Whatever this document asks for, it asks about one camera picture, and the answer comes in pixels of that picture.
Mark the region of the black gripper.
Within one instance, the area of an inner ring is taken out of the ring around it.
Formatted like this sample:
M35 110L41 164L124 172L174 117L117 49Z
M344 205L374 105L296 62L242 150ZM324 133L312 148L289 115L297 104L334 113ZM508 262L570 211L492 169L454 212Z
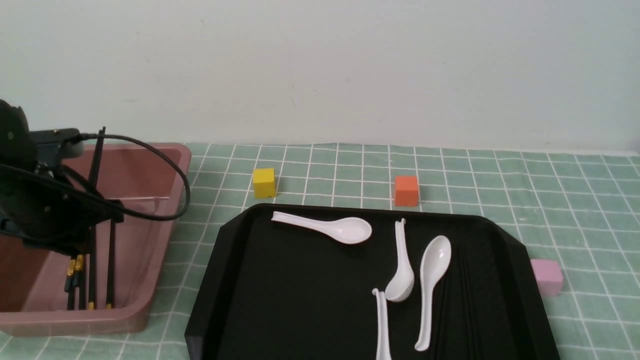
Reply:
M87 252L89 230L100 223L123 223L120 200L90 190L88 178L69 166L38 162L25 111L1 102L1 232L26 248L66 256Z

